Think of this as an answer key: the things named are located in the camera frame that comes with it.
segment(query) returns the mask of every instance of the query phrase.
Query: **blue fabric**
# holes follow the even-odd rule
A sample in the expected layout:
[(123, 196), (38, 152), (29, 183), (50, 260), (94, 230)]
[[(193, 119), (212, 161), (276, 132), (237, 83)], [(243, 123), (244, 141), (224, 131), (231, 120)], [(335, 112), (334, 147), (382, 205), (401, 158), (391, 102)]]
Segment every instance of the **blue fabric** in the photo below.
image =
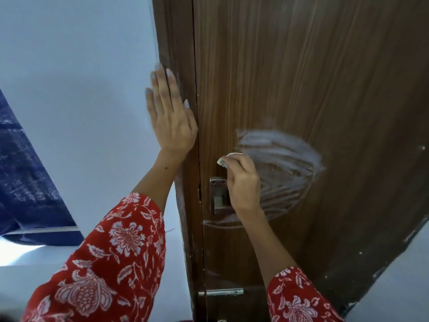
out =
[[(0, 90), (0, 236), (20, 228), (63, 226), (76, 224)], [(3, 237), (54, 246), (84, 239), (79, 231)]]

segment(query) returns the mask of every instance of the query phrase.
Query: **door frame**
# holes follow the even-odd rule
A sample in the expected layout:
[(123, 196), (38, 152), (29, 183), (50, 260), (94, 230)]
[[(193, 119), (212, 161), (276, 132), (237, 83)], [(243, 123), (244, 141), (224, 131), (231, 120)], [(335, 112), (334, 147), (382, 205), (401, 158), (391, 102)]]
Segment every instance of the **door frame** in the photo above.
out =
[[(193, 0), (152, 0), (152, 5), (160, 62), (173, 71), (198, 123)], [(193, 320), (206, 321), (198, 138), (176, 176), (175, 189)]]

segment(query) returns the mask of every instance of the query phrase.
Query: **red floral sleeve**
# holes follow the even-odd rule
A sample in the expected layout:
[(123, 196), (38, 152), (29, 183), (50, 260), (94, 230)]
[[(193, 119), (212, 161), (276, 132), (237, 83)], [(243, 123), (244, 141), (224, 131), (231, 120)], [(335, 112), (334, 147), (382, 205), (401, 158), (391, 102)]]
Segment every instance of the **red floral sleeve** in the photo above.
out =
[(297, 267), (284, 269), (275, 275), (268, 285), (267, 297), (271, 322), (343, 321)]
[(30, 298), (23, 322), (147, 321), (165, 262), (164, 221), (131, 193)]

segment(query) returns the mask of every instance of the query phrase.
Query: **door lock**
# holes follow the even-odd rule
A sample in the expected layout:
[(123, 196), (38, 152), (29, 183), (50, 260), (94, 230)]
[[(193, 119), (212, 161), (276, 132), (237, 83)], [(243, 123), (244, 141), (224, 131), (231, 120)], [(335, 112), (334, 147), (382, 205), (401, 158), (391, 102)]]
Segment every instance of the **door lock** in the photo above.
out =
[(222, 177), (210, 178), (210, 211), (213, 215), (235, 213), (229, 199), (227, 180)]

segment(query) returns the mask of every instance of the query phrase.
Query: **brown door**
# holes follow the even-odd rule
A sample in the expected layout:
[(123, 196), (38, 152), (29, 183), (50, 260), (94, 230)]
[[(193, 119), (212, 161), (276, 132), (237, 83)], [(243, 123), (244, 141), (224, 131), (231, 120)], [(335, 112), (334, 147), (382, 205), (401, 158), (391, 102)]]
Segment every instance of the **brown door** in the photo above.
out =
[(217, 159), (240, 149), (274, 231), (346, 313), (429, 209), (429, 0), (193, 0), (207, 296), (215, 321), (268, 321)]

